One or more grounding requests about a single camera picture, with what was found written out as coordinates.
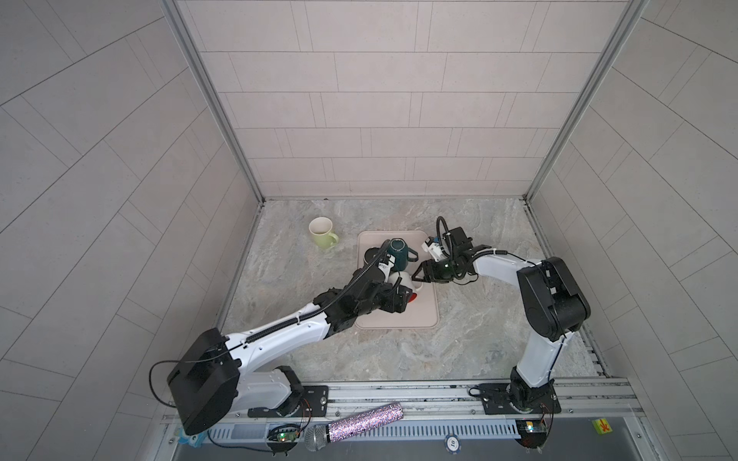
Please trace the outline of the light green mug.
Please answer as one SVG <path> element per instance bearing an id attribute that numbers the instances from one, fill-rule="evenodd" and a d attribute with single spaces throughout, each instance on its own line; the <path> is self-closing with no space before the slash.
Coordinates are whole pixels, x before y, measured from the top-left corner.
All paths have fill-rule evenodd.
<path id="1" fill-rule="evenodd" d="M 331 249 L 339 242 L 338 235 L 334 232 L 334 222 L 328 217 L 316 217 L 309 223 L 309 232 L 313 242 L 323 250 Z"/>

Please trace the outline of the white mug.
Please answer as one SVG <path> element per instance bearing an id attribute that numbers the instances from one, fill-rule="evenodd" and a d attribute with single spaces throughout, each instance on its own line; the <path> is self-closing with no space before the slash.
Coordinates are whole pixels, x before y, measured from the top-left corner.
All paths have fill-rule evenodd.
<path id="1" fill-rule="evenodd" d="M 387 281 L 390 284 L 395 284 L 395 282 L 399 282 L 401 286 L 409 288 L 413 293 L 418 293 L 420 290 L 423 289 L 422 282 L 415 282 L 412 279 L 411 274 L 406 271 L 391 272 L 388 276 Z"/>

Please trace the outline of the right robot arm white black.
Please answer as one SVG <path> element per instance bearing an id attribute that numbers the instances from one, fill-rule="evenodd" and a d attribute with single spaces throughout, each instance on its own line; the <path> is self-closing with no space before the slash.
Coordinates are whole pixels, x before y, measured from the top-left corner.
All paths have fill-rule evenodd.
<path id="1" fill-rule="evenodd" d="M 469 284 L 492 278 L 520 290 L 530 336 L 513 367 L 503 401 L 522 414 L 554 411 L 553 368 L 575 332 L 591 315 L 591 307 L 567 264 L 559 257 L 526 259 L 507 250 L 474 245 L 461 227 L 450 229 L 436 219 L 436 236 L 423 251 L 429 260 L 412 274 L 421 284 Z"/>

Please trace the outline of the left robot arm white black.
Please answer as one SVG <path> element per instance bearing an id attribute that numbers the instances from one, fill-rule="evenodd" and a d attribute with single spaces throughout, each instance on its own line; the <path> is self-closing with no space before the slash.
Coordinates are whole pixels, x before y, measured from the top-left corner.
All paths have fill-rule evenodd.
<path id="1" fill-rule="evenodd" d="M 267 408 L 293 413 L 305 390 L 288 366 L 267 363 L 349 330 L 375 310 L 400 314 L 415 297 L 412 286 L 390 280 L 386 270 L 355 270 L 344 288 L 331 288 L 290 316 L 247 332 L 202 332 L 177 360 L 166 382 L 188 436 L 199 435 L 237 410 Z"/>

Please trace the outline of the black mug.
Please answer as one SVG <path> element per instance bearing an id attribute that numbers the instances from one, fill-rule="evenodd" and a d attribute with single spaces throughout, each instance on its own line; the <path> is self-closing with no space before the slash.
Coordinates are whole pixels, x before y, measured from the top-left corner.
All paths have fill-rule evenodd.
<path id="1" fill-rule="evenodd" d="M 386 251 L 379 247 L 371 247 L 367 249 L 363 255 L 363 261 L 368 266 L 378 266 L 386 256 Z"/>

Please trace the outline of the dark green faceted mug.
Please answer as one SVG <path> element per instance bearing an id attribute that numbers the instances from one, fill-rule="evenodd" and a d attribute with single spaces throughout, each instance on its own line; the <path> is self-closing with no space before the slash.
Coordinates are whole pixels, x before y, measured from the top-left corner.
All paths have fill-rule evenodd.
<path id="1" fill-rule="evenodd" d="M 393 270 L 395 272 L 403 272 L 411 263 L 419 261 L 419 253 L 411 249 L 402 238 L 390 240 L 387 253 L 394 258 Z"/>

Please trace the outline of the left circuit board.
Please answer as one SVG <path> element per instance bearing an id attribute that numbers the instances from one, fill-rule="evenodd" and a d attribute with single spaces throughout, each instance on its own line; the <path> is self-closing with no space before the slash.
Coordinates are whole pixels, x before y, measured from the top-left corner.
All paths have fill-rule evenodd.
<path id="1" fill-rule="evenodd" d="M 294 444 L 301 435 L 302 428 L 295 424 L 286 424 L 271 428 L 267 434 L 267 441 L 272 444 Z"/>

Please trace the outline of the circuit board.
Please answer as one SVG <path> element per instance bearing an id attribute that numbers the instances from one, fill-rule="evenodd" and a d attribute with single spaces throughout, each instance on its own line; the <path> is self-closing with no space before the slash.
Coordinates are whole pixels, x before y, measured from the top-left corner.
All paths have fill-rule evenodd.
<path id="1" fill-rule="evenodd" d="M 302 428 L 295 424 L 286 424 L 271 428 L 267 434 L 267 441 L 272 444 L 294 444 L 301 435 Z"/>
<path id="2" fill-rule="evenodd" d="M 516 420 L 520 437 L 516 442 L 526 449 L 540 449 L 549 437 L 549 428 L 542 420 Z"/>

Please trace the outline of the right circuit board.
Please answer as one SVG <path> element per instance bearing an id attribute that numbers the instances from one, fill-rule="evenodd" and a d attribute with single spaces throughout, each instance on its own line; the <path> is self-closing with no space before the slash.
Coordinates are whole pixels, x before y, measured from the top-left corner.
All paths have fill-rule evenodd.
<path id="1" fill-rule="evenodd" d="M 542 420 L 516 420 L 520 437 L 516 442 L 526 449 L 540 449 L 549 437 L 549 428 Z"/>

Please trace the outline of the yellow sticker red mark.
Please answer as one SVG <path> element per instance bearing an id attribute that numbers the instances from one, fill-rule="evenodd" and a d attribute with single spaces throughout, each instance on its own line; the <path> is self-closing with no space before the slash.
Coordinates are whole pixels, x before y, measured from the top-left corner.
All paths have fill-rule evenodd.
<path id="1" fill-rule="evenodd" d="M 606 418 L 599 418 L 592 422 L 597 434 L 605 435 L 613 432 L 613 428 Z"/>

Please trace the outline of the blue owl figure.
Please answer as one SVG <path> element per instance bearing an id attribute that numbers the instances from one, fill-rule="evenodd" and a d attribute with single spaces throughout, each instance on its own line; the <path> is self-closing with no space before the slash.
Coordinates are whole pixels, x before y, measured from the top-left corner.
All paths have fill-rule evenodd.
<path id="1" fill-rule="evenodd" d="M 183 428 L 179 428 L 176 432 L 177 437 L 178 437 L 177 442 L 179 445 L 190 446 L 192 448 L 197 449 L 203 445 L 203 442 L 207 438 L 206 432 L 201 432 L 201 433 L 194 434 L 194 435 L 188 435 L 184 431 L 185 430 Z"/>

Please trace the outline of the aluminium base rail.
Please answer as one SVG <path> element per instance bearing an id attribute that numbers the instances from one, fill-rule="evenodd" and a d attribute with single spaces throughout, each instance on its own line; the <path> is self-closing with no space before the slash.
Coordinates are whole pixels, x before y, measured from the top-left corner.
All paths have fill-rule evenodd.
<path id="1" fill-rule="evenodd" d="M 406 415 L 416 419 L 598 419 L 645 413 L 625 378 L 559 378 L 519 405 L 506 380 L 299 383 L 276 372 L 254 374 L 243 383 L 178 384 L 172 403 L 183 426 L 196 433 L 224 419 L 311 416 L 328 421 L 388 403 L 401 403 Z"/>

